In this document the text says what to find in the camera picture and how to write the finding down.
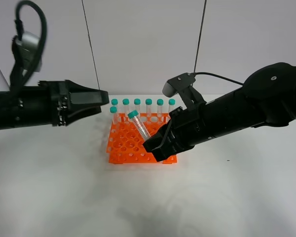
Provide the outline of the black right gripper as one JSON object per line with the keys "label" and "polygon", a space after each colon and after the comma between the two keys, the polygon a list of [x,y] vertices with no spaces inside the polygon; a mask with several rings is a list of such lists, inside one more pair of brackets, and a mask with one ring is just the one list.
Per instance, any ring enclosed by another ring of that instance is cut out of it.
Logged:
{"label": "black right gripper", "polygon": [[181,107],[175,109],[170,120],[147,139],[143,146],[160,162],[211,139],[212,104],[207,103],[191,111]]}

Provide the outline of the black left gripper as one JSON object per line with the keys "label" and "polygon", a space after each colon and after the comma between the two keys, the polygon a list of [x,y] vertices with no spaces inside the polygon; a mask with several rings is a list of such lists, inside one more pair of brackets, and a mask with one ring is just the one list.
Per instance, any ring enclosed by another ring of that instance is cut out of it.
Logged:
{"label": "black left gripper", "polygon": [[[71,103],[96,106],[70,111]],[[26,86],[16,98],[16,126],[69,126],[101,112],[109,103],[107,91],[65,81],[40,81]]]}

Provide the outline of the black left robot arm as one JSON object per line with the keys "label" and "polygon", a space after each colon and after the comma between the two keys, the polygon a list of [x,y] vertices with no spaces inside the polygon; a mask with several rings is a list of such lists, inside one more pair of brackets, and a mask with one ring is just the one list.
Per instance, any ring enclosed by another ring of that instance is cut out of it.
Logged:
{"label": "black left robot arm", "polygon": [[68,126],[99,114],[109,103],[108,92],[78,85],[70,80],[40,81],[0,108],[0,130],[50,124]]}

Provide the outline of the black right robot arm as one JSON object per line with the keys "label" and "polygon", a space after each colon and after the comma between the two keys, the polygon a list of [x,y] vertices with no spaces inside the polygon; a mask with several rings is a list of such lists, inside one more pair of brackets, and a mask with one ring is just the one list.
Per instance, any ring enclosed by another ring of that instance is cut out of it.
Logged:
{"label": "black right robot arm", "polygon": [[250,75],[240,87],[211,102],[193,87],[196,73],[167,80],[163,94],[178,94],[184,107],[143,144],[156,161],[249,127],[284,127],[296,120],[296,66],[275,63]]}

